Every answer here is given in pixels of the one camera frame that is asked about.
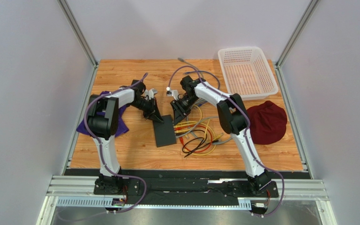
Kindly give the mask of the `purple cloth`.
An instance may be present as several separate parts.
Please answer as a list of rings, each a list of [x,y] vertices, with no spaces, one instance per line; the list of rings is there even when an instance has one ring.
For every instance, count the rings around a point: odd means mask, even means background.
[[[89,136],[94,134],[107,140],[111,136],[119,136],[129,131],[122,118],[129,105],[119,107],[118,100],[108,98],[107,94],[108,91],[103,91],[99,95],[91,95],[89,104],[95,99],[98,101],[86,110],[86,118],[76,128],[77,132]]]

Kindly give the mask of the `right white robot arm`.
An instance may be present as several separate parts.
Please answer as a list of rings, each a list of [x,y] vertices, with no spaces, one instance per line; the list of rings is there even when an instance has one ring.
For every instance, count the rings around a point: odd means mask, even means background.
[[[190,76],[186,76],[181,80],[180,85],[185,94],[182,98],[171,102],[174,125],[190,114],[192,105],[198,99],[215,106],[221,128],[231,136],[242,156],[250,187],[255,192],[263,191],[271,182],[271,178],[257,154],[250,133],[251,123],[241,96],[224,93],[202,78],[193,80]]]

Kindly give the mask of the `white plastic basket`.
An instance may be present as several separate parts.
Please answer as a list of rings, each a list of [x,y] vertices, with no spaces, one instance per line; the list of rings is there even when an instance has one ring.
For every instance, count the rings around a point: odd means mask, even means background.
[[[225,48],[217,55],[229,94],[239,94],[247,101],[265,99],[278,93],[274,74],[261,48]]]

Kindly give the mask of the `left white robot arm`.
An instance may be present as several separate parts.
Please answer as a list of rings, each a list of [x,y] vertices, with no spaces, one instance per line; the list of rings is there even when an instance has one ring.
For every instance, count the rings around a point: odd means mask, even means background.
[[[103,95],[92,95],[84,116],[84,125],[97,146],[100,175],[96,180],[99,189],[118,192],[123,187],[123,175],[115,150],[115,135],[119,126],[119,109],[133,106],[142,116],[153,122],[163,123],[153,90],[147,90],[141,80],[133,80],[130,86]]]

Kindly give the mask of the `black network switch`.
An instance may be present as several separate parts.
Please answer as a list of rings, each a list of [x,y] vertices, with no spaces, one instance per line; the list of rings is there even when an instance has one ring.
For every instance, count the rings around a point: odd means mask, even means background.
[[[155,143],[158,148],[174,145],[177,139],[174,132],[173,120],[171,115],[162,116],[163,123],[153,121]]]

